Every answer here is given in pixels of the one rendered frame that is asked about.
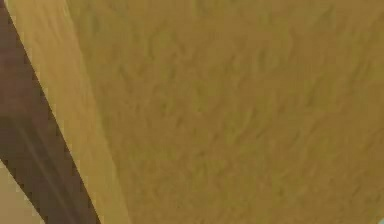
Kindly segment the ochre yellow upholstered furniture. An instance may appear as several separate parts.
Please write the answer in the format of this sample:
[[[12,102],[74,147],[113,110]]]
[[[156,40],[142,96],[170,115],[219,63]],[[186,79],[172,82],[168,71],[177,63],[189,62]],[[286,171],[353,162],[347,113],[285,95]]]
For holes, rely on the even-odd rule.
[[[5,0],[102,224],[384,224],[384,0]]]

